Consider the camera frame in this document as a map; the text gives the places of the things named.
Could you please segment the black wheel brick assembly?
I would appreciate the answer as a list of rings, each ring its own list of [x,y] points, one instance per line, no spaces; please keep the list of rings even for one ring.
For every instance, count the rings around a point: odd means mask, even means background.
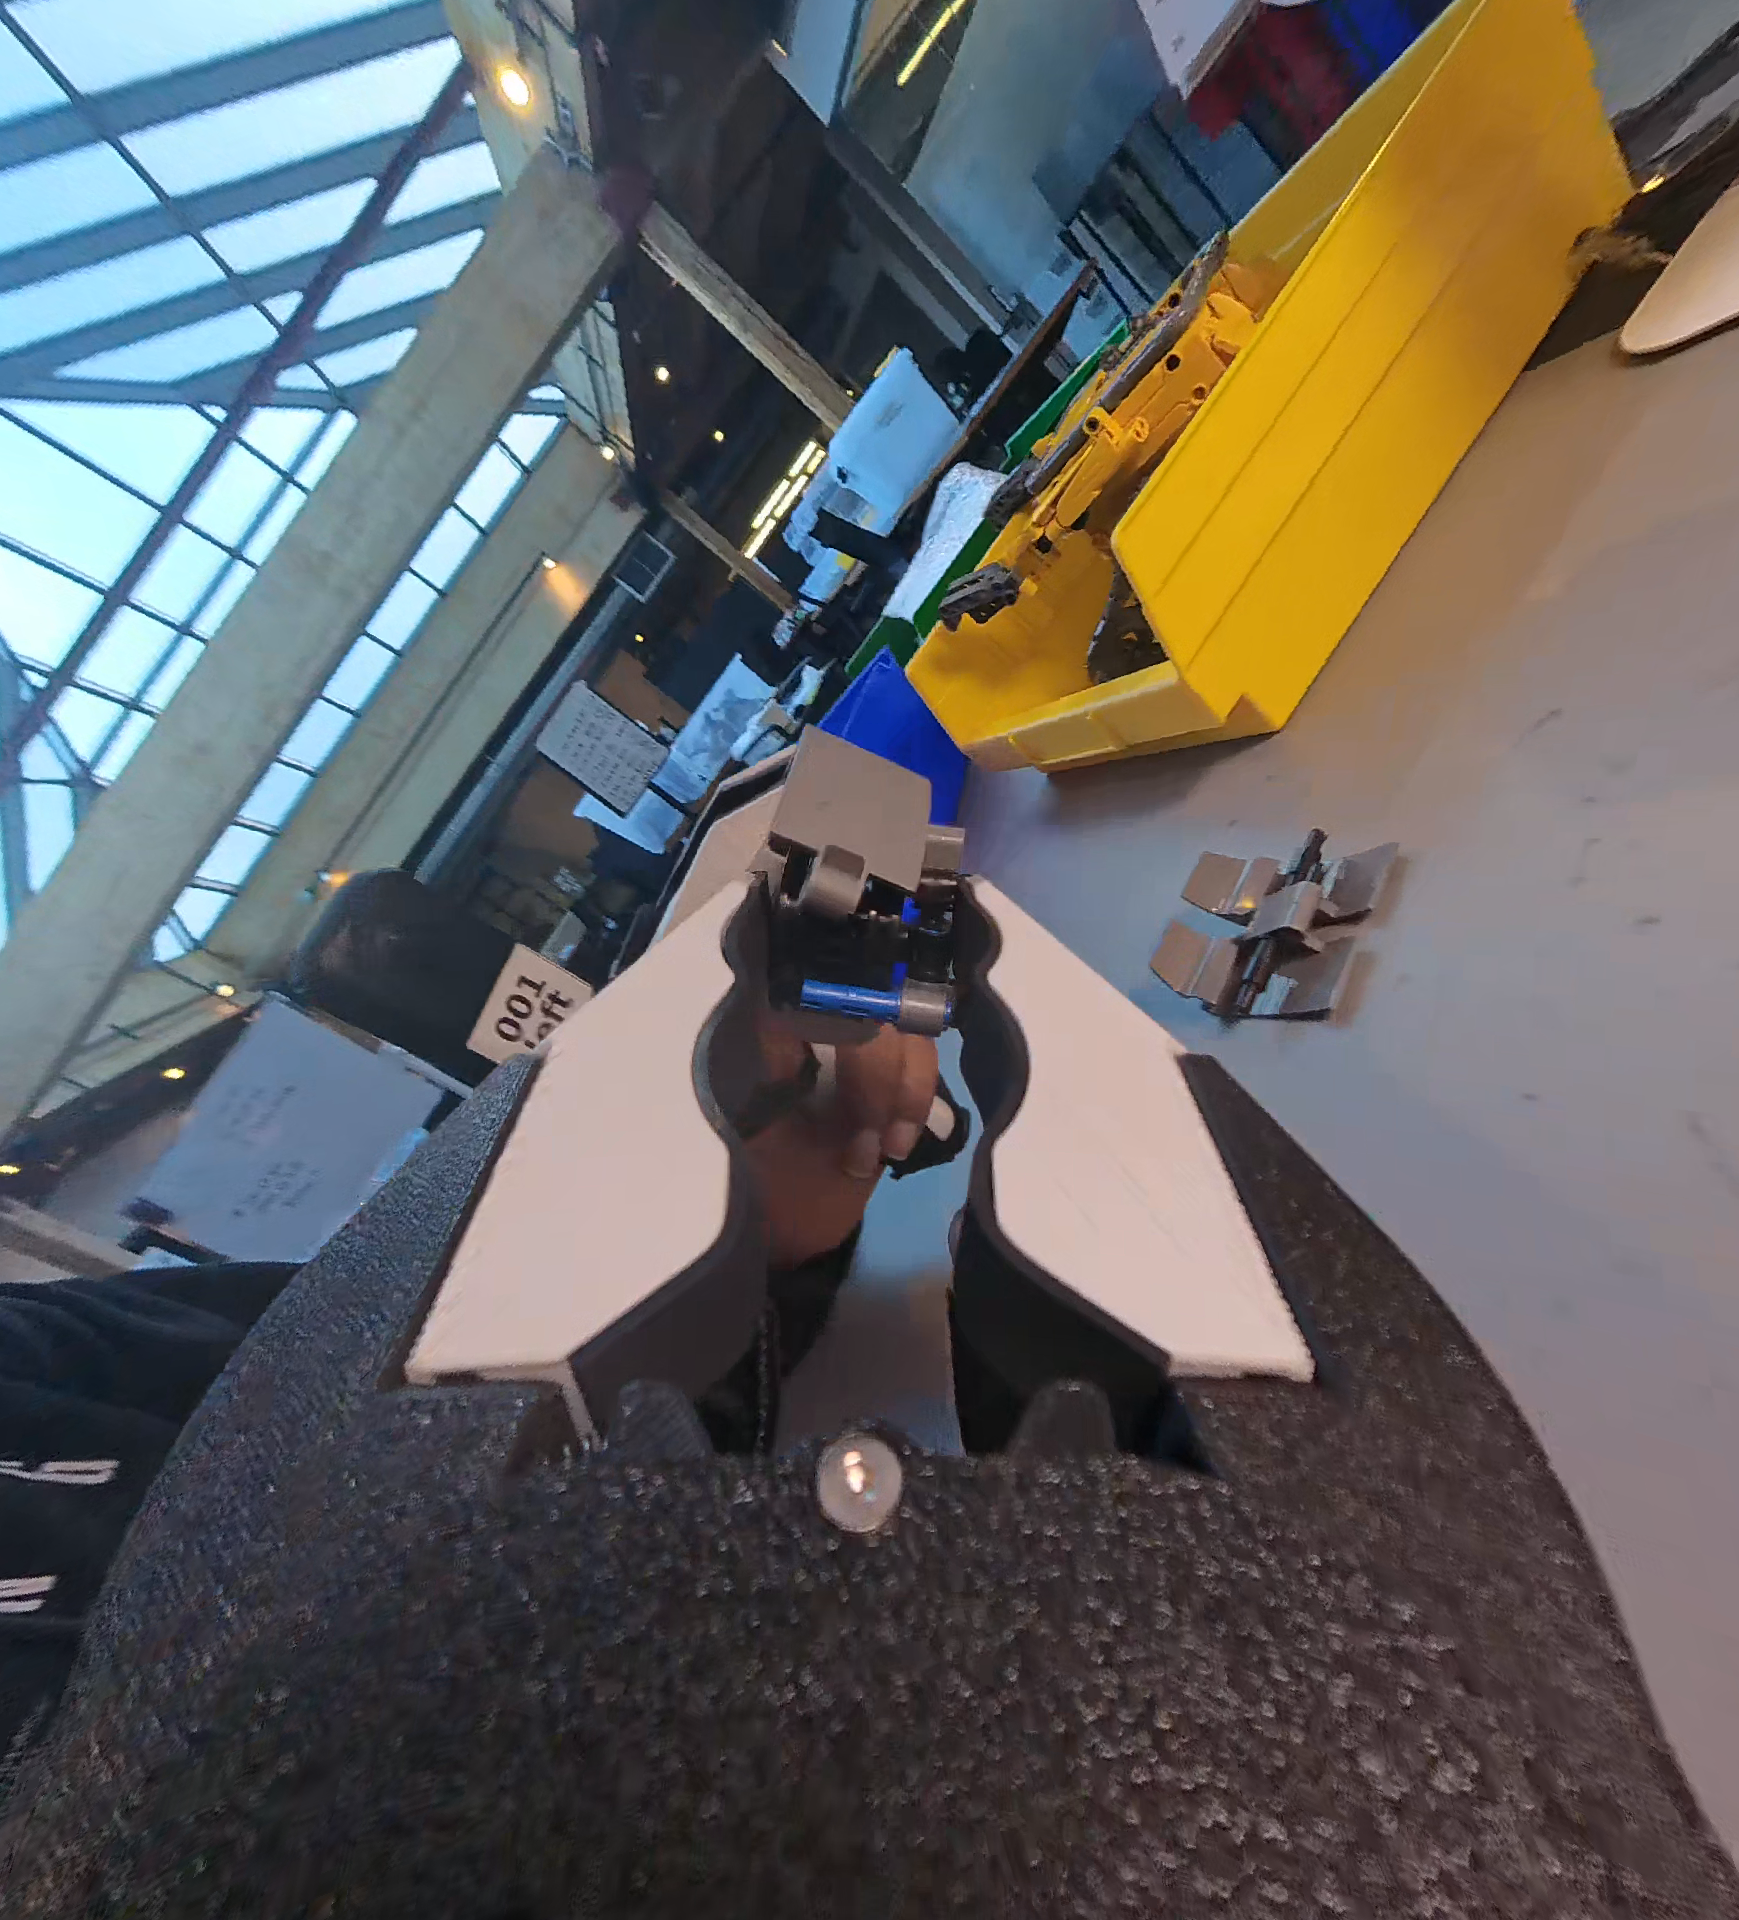
[[[767,1005],[812,1043],[836,1048],[869,1038],[873,1025],[941,1038],[957,1011],[956,912],[963,884],[948,908],[921,912],[914,902],[892,912],[822,921],[788,912],[771,895],[767,850],[753,869],[767,886]],[[873,1021],[804,1011],[799,986],[807,977],[854,980],[901,989],[898,1021]]]

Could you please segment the person's left forearm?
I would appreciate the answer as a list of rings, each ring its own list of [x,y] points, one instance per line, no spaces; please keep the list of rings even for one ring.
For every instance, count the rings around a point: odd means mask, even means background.
[[[714,1452],[758,1454],[776,1448],[785,1383],[827,1328],[860,1236],[861,1227],[856,1227],[834,1251],[771,1273],[765,1306],[746,1350],[693,1403]]]

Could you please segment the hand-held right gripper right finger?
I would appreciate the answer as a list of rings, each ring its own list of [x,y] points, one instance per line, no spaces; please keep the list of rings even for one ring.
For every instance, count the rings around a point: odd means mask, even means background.
[[[963,1451],[1008,1451],[1053,1389],[1092,1394],[1129,1454],[1192,1454],[1205,1389],[1311,1391],[1185,1048],[991,880],[962,884],[953,967],[979,1116],[952,1264]]]

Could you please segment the white bubble wrap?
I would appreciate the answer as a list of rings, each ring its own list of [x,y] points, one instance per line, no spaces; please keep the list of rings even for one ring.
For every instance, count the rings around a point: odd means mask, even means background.
[[[915,557],[892,588],[881,616],[920,629],[933,626],[935,616],[926,610],[937,605],[948,580],[980,564],[999,539],[989,508],[1007,479],[1004,470],[972,463],[957,463],[948,470],[929,496]]]

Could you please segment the yellow plastic bin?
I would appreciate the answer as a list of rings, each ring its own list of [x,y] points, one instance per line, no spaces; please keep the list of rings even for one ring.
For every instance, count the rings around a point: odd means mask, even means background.
[[[1446,5],[1234,232],[1276,296],[1120,519],[921,643],[933,717],[1046,773],[1280,729],[1630,193],[1578,5]]]

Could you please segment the green plastic bin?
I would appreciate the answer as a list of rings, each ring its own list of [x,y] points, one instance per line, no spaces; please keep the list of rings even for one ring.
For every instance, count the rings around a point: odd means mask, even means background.
[[[1049,398],[1045,398],[1034,412],[1026,417],[1026,421],[1018,427],[1018,430],[1008,437],[1003,451],[1003,463],[1007,470],[1024,463],[1033,455],[1036,444],[1049,439],[1049,435],[1057,429],[1058,419],[1062,419],[1069,407],[1072,405],[1074,397],[1096,375],[1096,369],[1102,362],[1102,358],[1107,354],[1116,354],[1127,344],[1129,333],[1131,333],[1131,322],[1129,320],[1119,322],[1107,335],[1107,339],[1086,358],[1083,358],[1083,362],[1054,389],[1054,393]],[[937,605],[929,605],[926,610],[927,614],[935,616],[933,626],[937,622],[941,600],[948,587],[960,576],[953,576],[952,580],[948,580],[945,587],[940,591]],[[888,648],[898,661],[907,666],[907,661],[914,660],[921,643],[929,637],[929,632],[933,626],[929,626],[929,629],[920,629],[920,627],[907,626],[901,619],[881,616],[877,624],[868,632],[857,652],[845,661],[844,681],[849,684],[863,669],[863,666],[868,666],[868,661],[875,657],[875,654],[881,648]]]

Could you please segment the person's left hand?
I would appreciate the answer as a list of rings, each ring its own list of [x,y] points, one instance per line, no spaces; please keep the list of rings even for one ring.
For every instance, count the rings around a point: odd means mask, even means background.
[[[823,1064],[784,1015],[756,1027],[767,1086],[785,1086],[785,1111],[743,1144],[771,1273],[834,1256],[863,1224],[896,1165],[915,1153],[937,1106],[935,1038],[873,1025]]]

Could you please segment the grey brick panel assembly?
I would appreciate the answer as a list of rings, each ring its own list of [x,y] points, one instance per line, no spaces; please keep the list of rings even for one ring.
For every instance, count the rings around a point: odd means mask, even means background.
[[[1286,858],[1205,852],[1181,894],[1192,921],[1165,928],[1151,971],[1224,1024],[1331,1020],[1400,852],[1332,852],[1323,830]]]

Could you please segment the yellow tracked toy robot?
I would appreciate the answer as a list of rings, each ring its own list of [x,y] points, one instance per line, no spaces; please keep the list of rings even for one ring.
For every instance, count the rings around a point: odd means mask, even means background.
[[[1234,258],[1218,232],[1129,340],[1104,357],[1046,440],[991,504],[999,540],[944,591],[935,627],[991,627],[1007,616],[1051,619],[1049,591],[1080,588],[1092,685],[1165,661],[1166,652],[1119,561],[1114,534],[1173,444],[1289,285],[1272,256]]]

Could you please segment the large white whiteboard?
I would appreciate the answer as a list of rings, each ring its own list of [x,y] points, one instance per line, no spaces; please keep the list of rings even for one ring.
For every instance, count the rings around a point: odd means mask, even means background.
[[[127,1215],[227,1261],[310,1261],[466,1089],[269,995]]]

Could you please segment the blue plastic bin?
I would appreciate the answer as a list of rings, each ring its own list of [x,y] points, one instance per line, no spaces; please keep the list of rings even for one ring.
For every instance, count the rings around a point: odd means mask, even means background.
[[[888,648],[863,666],[818,725],[836,740],[926,777],[929,822],[960,823],[971,760]]]

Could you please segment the stack of coloured crates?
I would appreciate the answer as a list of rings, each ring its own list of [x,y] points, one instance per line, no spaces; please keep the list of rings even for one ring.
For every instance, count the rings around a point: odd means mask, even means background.
[[[1263,98],[1289,114],[1344,107],[1400,60],[1441,15],[1434,1],[1261,5],[1188,88],[1208,120]]]

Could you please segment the person's black hoodie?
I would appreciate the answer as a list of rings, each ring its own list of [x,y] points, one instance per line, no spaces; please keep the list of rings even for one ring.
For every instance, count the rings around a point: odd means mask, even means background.
[[[152,1480],[294,1262],[0,1283],[0,1792]]]

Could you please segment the white storage box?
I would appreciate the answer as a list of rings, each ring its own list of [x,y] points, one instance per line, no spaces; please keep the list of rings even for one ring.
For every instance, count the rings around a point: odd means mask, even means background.
[[[818,536],[819,513],[871,532],[893,532],[960,430],[956,412],[929,383],[914,351],[892,349],[792,508],[785,544],[810,566],[837,559],[840,553]]]

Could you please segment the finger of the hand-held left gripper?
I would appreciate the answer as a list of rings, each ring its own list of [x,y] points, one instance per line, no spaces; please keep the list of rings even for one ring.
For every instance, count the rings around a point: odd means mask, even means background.
[[[742,880],[767,850],[792,762],[794,755],[767,755],[716,783],[695,814],[679,863],[658,902],[649,936],[653,944]]]

